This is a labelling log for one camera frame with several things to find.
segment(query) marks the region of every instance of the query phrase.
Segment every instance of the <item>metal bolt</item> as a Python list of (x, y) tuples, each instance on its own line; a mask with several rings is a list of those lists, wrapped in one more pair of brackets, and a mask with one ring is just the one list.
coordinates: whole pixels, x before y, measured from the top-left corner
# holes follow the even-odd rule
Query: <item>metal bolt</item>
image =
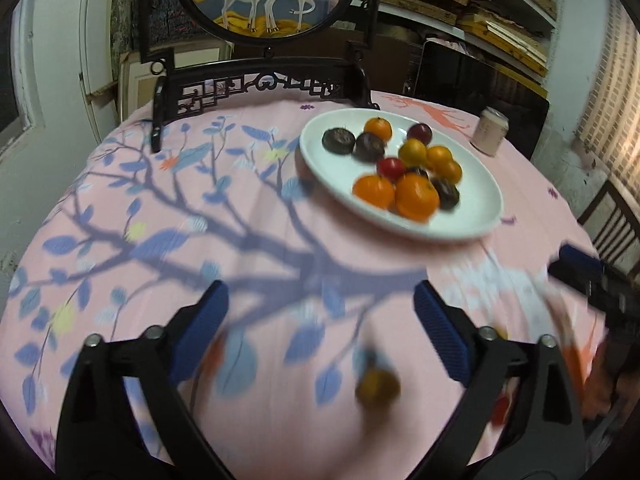
[(498, 339), (498, 333), (490, 326), (483, 326), (478, 330), (478, 333), (482, 339), (486, 339), (487, 341), (495, 341)]
[(557, 343), (552, 335), (546, 334), (540, 338), (540, 342), (547, 348), (555, 348)]
[(87, 336), (84, 340), (84, 346), (98, 346), (102, 341), (102, 336), (100, 334), (91, 334)]
[(153, 325), (145, 330), (145, 337), (147, 339), (160, 339), (163, 333), (164, 328), (160, 325)]

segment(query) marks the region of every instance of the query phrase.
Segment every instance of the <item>red object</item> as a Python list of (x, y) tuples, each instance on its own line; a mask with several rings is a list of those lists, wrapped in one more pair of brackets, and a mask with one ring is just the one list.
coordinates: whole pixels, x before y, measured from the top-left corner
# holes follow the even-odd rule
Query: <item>red object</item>
[(433, 133), (431, 128), (427, 124), (418, 123), (414, 124), (406, 133), (407, 139), (418, 139), (425, 146), (433, 139)]
[(399, 158), (388, 156), (378, 161), (377, 170), (380, 176), (388, 178), (391, 182), (395, 182), (404, 175), (406, 167)]
[(494, 413), (491, 416), (491, 425), (494, 428), (501, 428), (507, 423), (507, 414), (511, 405), (511, 397), (509, 394), (501, 393), (498, 400), (495, 401)]

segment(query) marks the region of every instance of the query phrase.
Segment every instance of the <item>curtain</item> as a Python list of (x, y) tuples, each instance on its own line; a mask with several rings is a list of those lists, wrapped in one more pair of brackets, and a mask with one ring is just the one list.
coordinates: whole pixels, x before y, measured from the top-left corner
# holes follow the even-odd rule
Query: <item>curtain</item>
[(577, 135), (640, 200), (640, 35), (610, 0), (602, 60)]

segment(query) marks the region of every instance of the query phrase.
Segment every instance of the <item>pink tablecloth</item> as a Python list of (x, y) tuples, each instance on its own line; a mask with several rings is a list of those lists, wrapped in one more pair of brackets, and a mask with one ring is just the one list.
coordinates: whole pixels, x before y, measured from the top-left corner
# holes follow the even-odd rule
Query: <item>pink tablecloth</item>
[[(464, 145), (478, 120), (374, 100)], [(584, 301), (555, 296), (545, 267), (564, 240), (591, 245), (548, 181), (505, 142), (495, 158), (478, 155), (504, 195), (492, 234), (457, 245), (388, 234), (334, 202), (296, 151), (310, 118), (344, 106), (284, 90), (231, 98), (166, 127), (157, 155), (146, 107), (94, 151), (26, 251), (0, 324), (0, 397), (44, 460), (85, 336), (134, 338), (216, 278), (231, 308), (194, 416), (241, 480), (406, 477), (461, 394), (412, 310), (427, 275), (478, 324), (519, 340), (557, 335), (584, 373), (600, 327)], [(354, 399), (365, 348), (402, 385), (377, 422)], [(127, 387), (149, 449), (165, 457), (139, 385)]]

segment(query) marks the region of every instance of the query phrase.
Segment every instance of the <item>can lid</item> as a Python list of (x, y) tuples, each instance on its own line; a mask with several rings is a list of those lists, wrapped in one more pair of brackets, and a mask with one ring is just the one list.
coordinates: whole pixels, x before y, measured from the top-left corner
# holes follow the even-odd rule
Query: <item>can lid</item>
[(503, 128), (509, 127), (509, 119), (495, 108), (491, 108), (488, 106), (482, 111), (482, 116), (486, 117), (487, 119), (491, 119), (494, 123), (498, 124), (498, 126), (501, 126)]

